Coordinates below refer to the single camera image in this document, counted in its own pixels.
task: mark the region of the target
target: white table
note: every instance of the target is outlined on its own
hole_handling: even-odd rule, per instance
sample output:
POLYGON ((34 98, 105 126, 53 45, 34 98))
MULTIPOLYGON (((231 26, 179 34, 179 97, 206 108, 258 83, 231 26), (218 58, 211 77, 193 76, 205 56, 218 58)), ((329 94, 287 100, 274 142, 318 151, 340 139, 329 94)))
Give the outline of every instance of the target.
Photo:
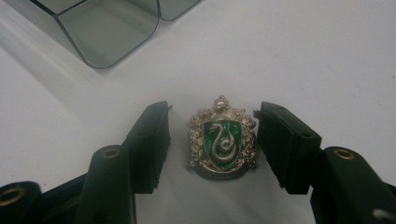
POLYGON ((396 3, 203 0, 141 48, 94 70, 0 1, 0 186, 43 191, 87 172, 147 105, 166 100, 172 143, 138 223, 315 223, 310 195, 259 167, 231 181, 188 168, 187 122, 224 94, 252 111, 283 105, 322 138, 359 152, 396 185, 396 3))

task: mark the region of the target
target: badge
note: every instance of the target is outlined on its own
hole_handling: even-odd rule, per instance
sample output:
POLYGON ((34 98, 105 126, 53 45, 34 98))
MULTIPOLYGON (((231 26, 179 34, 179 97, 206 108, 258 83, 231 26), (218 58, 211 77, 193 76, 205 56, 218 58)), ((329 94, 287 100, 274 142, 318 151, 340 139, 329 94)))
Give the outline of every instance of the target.
POLYGON ((190 166, 211 179, 231 179, 256 168, 256 122, 245 109, 232 108, 224 96, 199 110, 189 122, 190 166))

